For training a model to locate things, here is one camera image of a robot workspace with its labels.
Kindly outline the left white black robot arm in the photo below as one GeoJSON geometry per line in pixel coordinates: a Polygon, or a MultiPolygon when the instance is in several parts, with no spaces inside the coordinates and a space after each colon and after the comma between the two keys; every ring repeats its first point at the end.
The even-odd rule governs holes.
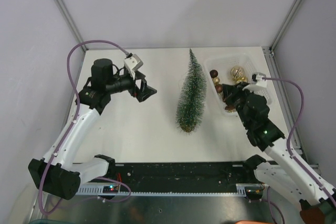
{"type": "Polygon", "coordinates": [[[88,162],[75,164],[74,158],[87,132],[111,101],[111,96],[123,91],[143,102],[157,91],[147,84],[139,69],[143,61],[137,55],[124,59],[123,73],[113,71],[110,59],[95,60],[91,76],[76,95],[76,110],[61,134],[40,159],[32,159],[28,170],[39,193],[70,200],[84,183],[93,179],[110,182],[116,175],[116,162],[103,154],[88,162]]]}

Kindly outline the white perforated plastic basket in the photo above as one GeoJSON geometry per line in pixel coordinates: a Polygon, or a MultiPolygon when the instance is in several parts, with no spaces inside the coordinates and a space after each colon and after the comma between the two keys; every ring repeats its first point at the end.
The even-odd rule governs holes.
{"type": "Polygon", "coordinates": [[[215,89],[215,85],[213,84],[213,78],[210,75],[210,71],[216,70],[218,72],[217,77],[220,80],[219,84],[234,85],[235,81],[230,75],[230,72],[234,67],[242,67],[242,69],[244,70],[244,77],[246,77],[247,82],[251,81],[252,75],[255,72],[259,72],[260,68],[256,68],[252,56],[245,53],[213,55],[208,59],[204,60],[203,65],[208,81],[212,83],[211,91],[213,97],[215,97],[215,100],[218,104],[219,111],[224,116],[237,116],[238,114],[236,111],[225,110],[226,104],[222,101],[222,94],[218,94],[215,89]]]}

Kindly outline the small green bottlebrush christmas tree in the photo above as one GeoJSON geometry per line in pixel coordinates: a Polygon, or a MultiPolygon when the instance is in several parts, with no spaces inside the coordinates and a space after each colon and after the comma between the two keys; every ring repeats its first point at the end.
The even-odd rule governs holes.
{"type": "Polygon", "coordinates": [[[192,49],[189,49],[188,72],[184,79],[176,109],[176,123],[190,134],[200,126],[205,110],[206,75],[192,49]]]}

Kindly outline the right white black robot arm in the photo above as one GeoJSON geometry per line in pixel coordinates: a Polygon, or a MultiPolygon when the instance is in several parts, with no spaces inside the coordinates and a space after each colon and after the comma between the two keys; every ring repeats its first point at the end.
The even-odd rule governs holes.
{"type": "Polygon", "coordinates": [[[251,145],[271,157],[280,169],[254,155],[246,160],[243,179],[270,186],[299,209],[304,223],[335,223],[335,187],[294,150],[288,137],[269,119],[266,98],[249,87],[245,82],[225,84],[223,100],[238,113],[251,145]]]}

